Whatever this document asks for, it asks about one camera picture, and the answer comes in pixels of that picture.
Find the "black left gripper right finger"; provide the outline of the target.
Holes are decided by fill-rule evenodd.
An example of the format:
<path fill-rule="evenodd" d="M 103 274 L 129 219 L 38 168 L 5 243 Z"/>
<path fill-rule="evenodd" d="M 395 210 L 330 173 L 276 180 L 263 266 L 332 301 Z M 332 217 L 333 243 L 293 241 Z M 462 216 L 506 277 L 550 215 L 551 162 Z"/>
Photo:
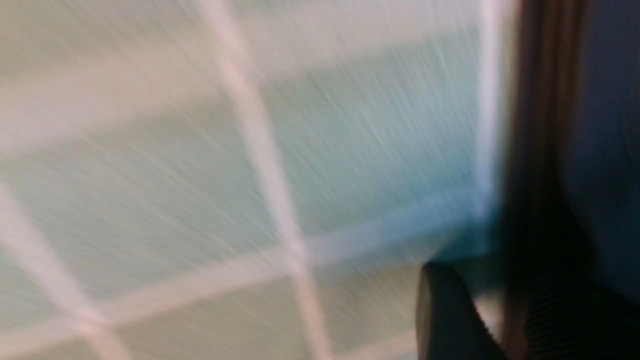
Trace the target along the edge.
<path fill-rule="evenodd" d="M 526 317 L 534 360 L 637 360 L 639 306 L 597 284 L 540 280 Z"/>

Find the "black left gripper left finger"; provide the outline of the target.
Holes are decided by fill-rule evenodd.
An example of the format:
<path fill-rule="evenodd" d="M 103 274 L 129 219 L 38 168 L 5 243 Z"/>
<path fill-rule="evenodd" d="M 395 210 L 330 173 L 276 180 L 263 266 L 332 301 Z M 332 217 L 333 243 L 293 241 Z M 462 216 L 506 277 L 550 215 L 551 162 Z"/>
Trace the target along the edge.
<path fill-rule="evenodd" d="M 504 360 L 458 272 L 427 262 L 419 274 L 414 315 L 419 360 Z"/>

